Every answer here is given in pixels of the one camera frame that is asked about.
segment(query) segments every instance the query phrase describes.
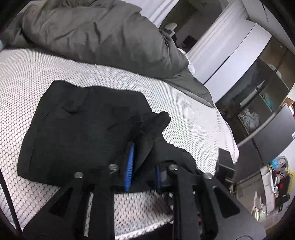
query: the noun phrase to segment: blue plastic bag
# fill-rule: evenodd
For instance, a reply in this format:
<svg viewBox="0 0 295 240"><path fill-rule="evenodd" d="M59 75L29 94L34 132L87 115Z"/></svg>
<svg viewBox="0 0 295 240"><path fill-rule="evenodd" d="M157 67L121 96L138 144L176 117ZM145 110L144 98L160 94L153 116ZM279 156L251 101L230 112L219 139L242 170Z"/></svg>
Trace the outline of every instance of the blue plastic bag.
<svg viewBox="0 0 295 240"><path fill-rule="evenodd" d="M273 170L277 170L278 168L280 168L280 165L278 164L278 158L273 159L270 163L269 163L271 169Z"/></svg>

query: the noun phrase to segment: white bedsheet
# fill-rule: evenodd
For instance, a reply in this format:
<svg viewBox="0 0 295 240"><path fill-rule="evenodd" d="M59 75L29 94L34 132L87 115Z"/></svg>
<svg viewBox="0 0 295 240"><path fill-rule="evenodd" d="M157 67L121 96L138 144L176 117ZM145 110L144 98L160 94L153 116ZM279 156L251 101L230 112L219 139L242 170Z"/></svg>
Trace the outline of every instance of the white bedsheet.
<svg viewBox="0 0 295 240"><path fill-rule="evenodd" d="M0 53L0 168L22 228L58 189L17 175L24 135L41 96L54 80L142 92L154 112L167 111L172 118L163 132L166 141L190 152L204 172L215 173L219 147L230 152L233 162L238 159L231 130L218 110L161 80L66 60L40 49L5 49ZM0 207L12 222L2 189ZM144 192L115 195L114 219L116 239L127 239L152 231L172 216L158 194Z"/></svg>

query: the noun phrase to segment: white cabinet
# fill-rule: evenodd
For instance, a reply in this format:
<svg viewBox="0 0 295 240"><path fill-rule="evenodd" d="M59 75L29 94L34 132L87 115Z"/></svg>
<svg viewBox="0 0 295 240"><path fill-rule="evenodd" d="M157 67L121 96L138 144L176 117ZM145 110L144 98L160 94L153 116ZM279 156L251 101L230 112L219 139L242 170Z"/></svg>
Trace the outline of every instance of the white cabinet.
<svg viewBox="0 0 295 240"><path fill-rule="evenodd" d="M214 103L243 76L263 51L270 38L269 32L255 24L234 53L205 83Z"/></svg>
<svg viewBox="0 0 295 240"><path fill-rule="evenodd" d="M235 24L221 32L198 61L194 61L194 58L190 59L195 68L195 77L205 84L243 42L254 25L255 23L246 19L236 19Z"/></svg>

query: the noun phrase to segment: black pole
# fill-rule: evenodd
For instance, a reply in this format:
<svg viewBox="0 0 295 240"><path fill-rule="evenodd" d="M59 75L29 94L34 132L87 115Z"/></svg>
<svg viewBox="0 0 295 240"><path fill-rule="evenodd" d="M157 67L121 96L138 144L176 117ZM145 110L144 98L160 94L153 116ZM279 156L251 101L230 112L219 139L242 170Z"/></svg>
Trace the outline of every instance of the black pole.
<svg viewBox="0 0 295 240"><path fill-rule="evenodd" d="M6 198L6 201L7 201L7 204L8 204L8 207L9 207L9 210L10 210L14 225L15 225L17 231L19 233L22 233L22 230L20 228L20 225L19 225L19 222L18 222L18 219L17 219L17 214L15 213L15 209L14 209L14 206L13 206L13 203L12 203L12 200L11 200L11 196L9 194L5 179L4 179L3 174L2 174L1 171L0 171L0 184L1 184L1 187L3 189L3 192L4 192L4 195L5 195L5 198Z"/></svg>

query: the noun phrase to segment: storage cabinet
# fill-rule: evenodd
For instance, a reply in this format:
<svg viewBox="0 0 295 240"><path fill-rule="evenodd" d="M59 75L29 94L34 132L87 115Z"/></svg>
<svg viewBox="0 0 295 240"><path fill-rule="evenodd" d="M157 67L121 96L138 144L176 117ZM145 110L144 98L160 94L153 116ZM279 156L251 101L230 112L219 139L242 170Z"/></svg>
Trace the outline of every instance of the storage cabinet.
<svg viewBox="0 0 295 240"><path fill-rule="evenodd" d="M265 123L284 102L295 83L294 63L295 56L271 37L243 76L216 102L237 143Z"/></svg>

